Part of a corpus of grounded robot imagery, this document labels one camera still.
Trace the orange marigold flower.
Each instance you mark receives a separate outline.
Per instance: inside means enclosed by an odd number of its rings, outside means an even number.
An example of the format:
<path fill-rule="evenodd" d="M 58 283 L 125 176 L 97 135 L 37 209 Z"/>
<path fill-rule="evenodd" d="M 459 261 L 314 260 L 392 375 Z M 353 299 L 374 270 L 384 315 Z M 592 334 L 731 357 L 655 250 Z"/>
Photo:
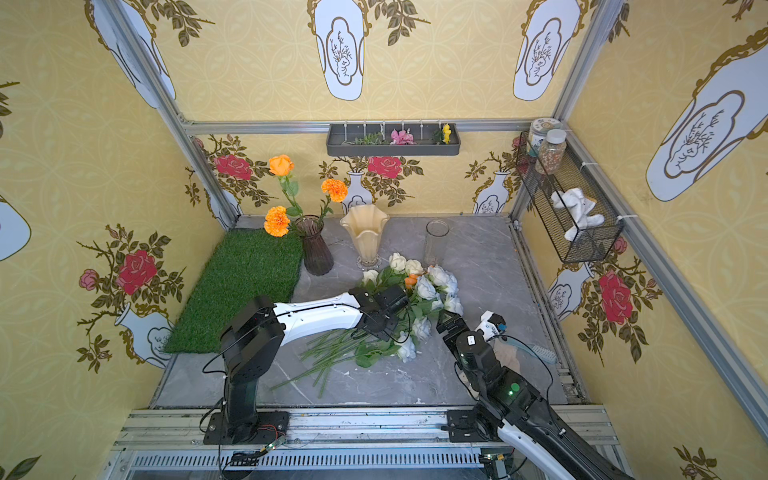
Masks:
<path fill-rule="evenodd" d="M 321 190 L 324 193 L 324 198 L 321 201 L 321 209 L 319 219 L 321 221 L 332 212 L 332 203 L 342 203 L 347 195 L 347 185 L 337 179 L 325 179 L 321 184 Z"/>

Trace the orange carnation flower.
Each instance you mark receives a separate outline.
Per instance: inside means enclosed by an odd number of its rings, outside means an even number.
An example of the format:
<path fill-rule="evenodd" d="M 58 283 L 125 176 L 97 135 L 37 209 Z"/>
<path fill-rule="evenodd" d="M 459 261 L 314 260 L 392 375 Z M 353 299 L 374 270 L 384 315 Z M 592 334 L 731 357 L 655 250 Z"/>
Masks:
<path fill-rule="evenodd" d="M 301 214 L 301 210 L 295 206 L 283 207 L 276 206 L 271 208 L 264 221 L 264 230 L 271 236 L 281 238 L 295 230 L 293 222 Z"/>

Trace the orange rose flower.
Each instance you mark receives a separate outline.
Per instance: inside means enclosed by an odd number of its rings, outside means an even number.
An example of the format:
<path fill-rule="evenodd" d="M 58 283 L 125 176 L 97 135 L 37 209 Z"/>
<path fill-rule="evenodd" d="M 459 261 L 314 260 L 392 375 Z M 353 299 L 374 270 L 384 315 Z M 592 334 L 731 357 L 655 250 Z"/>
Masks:
<path fill-rule="evenodd" d="M 272 157 L 269 160 L 269 170 L 272 175 L 277 177 L 283 195 L 290 204 L 290 207 L 287 209 L 287 214 L 293 217 L 303 216 L 303 209 L 297 200 L 299 184 L 292 176 L 294 163 L 291 158 L 287 155 Z"/>

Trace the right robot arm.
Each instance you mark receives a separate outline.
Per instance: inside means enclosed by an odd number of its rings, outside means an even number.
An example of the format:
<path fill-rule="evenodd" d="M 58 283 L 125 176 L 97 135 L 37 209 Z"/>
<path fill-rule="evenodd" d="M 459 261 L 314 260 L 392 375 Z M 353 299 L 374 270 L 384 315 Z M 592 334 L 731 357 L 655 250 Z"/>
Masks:
<path fill-rule="evenodd" d="M 461 315 L 440 313 L 437 332 L 457 368 L 478 393 L 478 428 L 515 448 L 550 479 L 628 479 L 553 410 L 521 374 L 501 364 L 492 343 L 505 339 L 506 322 L 487 311 L 472 330 Z"/>

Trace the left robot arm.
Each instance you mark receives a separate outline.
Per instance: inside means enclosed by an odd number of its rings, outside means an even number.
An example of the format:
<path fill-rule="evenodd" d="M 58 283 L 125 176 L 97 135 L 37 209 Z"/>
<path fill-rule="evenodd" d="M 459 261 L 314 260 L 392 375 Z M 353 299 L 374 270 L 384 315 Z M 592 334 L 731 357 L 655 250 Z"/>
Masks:
<path fill-rule="evenodd" d="M 259 379 L 279 349 L 298 339 L 333 330 L 353 330 L 385 340 L 394 337 L 397 315 L 408 305 L 406 292 L 391 286 L 381 293 L 355 287 L 335 297 L 303 303 L 274 303 L 260 296 L 235 316 L 220 336 L 225 387 L 221 412 L 212 417 L 207 444 L 269 443 L 288 429 L 286 411 L 257 410 Z"/>

